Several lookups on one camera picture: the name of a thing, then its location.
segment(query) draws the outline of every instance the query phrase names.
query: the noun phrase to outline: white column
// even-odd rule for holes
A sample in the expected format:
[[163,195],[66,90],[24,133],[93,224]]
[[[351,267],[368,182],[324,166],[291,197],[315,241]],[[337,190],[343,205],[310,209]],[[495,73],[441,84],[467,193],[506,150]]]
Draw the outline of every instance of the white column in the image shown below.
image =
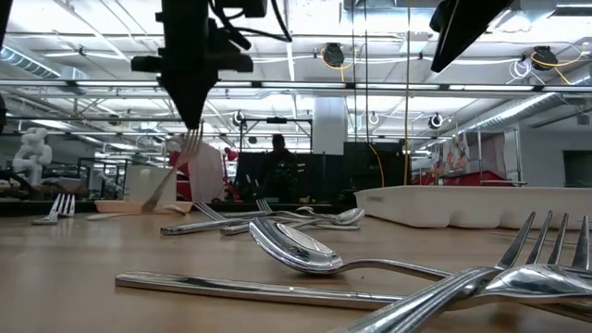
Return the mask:
[[343,154],[347,141],[348,114],[345,99],[321,97],[314,100],[313,152]]

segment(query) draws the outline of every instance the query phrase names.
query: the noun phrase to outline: wall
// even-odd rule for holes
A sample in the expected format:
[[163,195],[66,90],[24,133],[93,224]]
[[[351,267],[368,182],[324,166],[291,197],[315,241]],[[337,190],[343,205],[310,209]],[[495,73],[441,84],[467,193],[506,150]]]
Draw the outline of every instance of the wall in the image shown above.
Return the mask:
[[[93,145],[86,142],[66,141],[63,135],[49,135],[45,144],[52,147],[53,162],[76,165],[79,157],[94,157]],[[20,148],[20,137],[0,135],[0,168],[12,161]]]
[[563,151],[592,151],[592,133],[521,129],[523,180],[531,187],[564,187]]

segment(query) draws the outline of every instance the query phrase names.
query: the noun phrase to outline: white plastic tray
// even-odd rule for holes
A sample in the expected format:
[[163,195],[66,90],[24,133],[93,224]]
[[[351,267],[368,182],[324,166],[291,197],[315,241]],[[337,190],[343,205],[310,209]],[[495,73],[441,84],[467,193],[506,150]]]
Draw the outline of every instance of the white plastic tray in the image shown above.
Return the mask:
[[540,228],[552,210],[552,228],[568,213],[568,229],[579,229],[592,214],[592,189],[397,186],[355,196],[367,215],[418,228],[519,228],[532,211]]

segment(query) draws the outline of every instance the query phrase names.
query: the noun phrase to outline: ceiling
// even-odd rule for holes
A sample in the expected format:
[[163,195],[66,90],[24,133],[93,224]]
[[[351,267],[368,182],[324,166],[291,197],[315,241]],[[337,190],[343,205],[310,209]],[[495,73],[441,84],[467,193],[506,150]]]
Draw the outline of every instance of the ceiling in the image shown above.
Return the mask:
[[[68,13],[56,1],[59,0],[16,1],[8,24],[6,45],[16,45],[31,51],[37,59],[46,64],[78,68],[86,73],[90,80],[154,80],[153,74],[132,72],[129,61],[133,56],[155,55],[157,48],[165,46],[162,25],[154,20],[154,13],[160,10],[160,0],[72,0],[69,3],[78,17]],[[370,31],[366,38],[360,25],[354,25],[356,29],[353,30],[351,24],[339,23],[339,3],[340,0],[279,1],[280,11],[284,13],[287,26],[294,36],[293,43],[288,46],[269,38],[248,37],[253,47],[246,53],[255,62],[254,72],[222,72],[221,78],[340,82],[341,71],[328,68],[318,57],[326,43],[340,43],[346,64],[349,64],[354,56],[358,58],[354,66],[343,70],[343,81],[405,82],[405,26],[399,23],[367,24],[365,27]],[[271,6],[266,18],[238,18],[233,20],[233,24],[281,34]],[[413,33],[410,43],[412,52],[409,55],[410,82],[540,84],[541,81],[557,81],[559,75],[554,70],[532,70],[531,74],[518,80],[512,77],[512,67],[516,60],[520,59],[522,54],[530,55],[536,45],[549,46],[560,62],[579,56],[579,61],[561,67],[561,72],[566,75],[586,65],[590,60],[586,52],[583,53],[583,45],[592,42],[592,18],[550,17],[527,24],[525,27],[521,26],[515,31],[507,28],[491,31],[470,46],[458,61],[442,73],[435,74],[429,68],[430,56],[435,52],[438,35],[420,18],[412,18],[411,26]],[[81,48],[86,53],[85,56],[78,54]],[[420,52],[423,56],[421,60],[418,59]],[[0,61],[0,79],[39,78]],[[61,108],[74,107],[71,98],[43,97],[43,90],[21,91],[32,93]],[[271,94],[262,99],[212,98],[203,111],[208,124],[206,131],[209,130],[213,134],[236,133],[237,129],[231,125],[231,119],[238,110],[247,117],[311,117],[315,112],[315,98],[320,96],[314,93],[292,95]],[[344,98],[351,118],[358,117],[356,122],[351,121],[350,134],[353,134],[355,128],[360,133],[365,133],[366,98],[368,112],[378,116],[380,120],[377,124],[369,124],[375,135],[403,134],[405,98],[389,95],[387,92],[384,95],[366,97],[364,90],[356,92],[355,98],[352,94]],[[93,101],[80,98],[79,107],[85,107]],[[507,99],[495,95],[488,98],[415,96],[409,99],[410,131],[412,135],[437,135],[437,131],[427,127],[426,119],[437,112],[447,120],[449,130],[506,101]],[[167,99],[137,98],[100,101],[99,104],[85,110],[84,116],[99,117],[108,114],[120,114],[123,117],[178,116],[174,106]],[[562,129],[569,129],[568,120]],[[104,130],[114,130],[113,126],[108,126],[104,122],[97,122],[95,125]],[[116,128],[145,130],[151,125],[158,131],[184,130],[181,123],[158,121],[154,124],[146,121],[124,122]],[[270,144],[263,134],[278,131],[302,135],[298,138],[288,138],[288,146],[291,148],[307,147],[309,144],[305,135],[309,132],[307,128],[302,130],[293,124],[261,124],[251,132],[262,134],[259,143],[251,145],[251,148],[268,147]],[[208,141],[220,147],[228,144],[218,138],[210,138]]]

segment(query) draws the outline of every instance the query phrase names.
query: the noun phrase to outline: wooden table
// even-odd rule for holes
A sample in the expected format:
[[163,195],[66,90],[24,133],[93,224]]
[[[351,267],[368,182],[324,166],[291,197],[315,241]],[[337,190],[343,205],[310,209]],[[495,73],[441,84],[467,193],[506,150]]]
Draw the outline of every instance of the wooden table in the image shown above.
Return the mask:
[[[200,219],[205,220],[127,216],[91,222],[77,215],[58,226],[33,227],[33,217],[0,218],[0,332],[326,332],[367,313],[116,288],[114,276],[130,270],[399,295],[430,283],[377,269],[303,276],[260,250],[248,234],[159,233],[161,226]],[[307,232],[345,260],[390,258],[449,271],[492,265],[512,240],[487,230],[414,229],[372,218],[361,231]],[[574,246],[567,248],[565,263]],[[590,332],[592,324],[518,304],[491,304],[443,314],[424,330],[477,331]]]

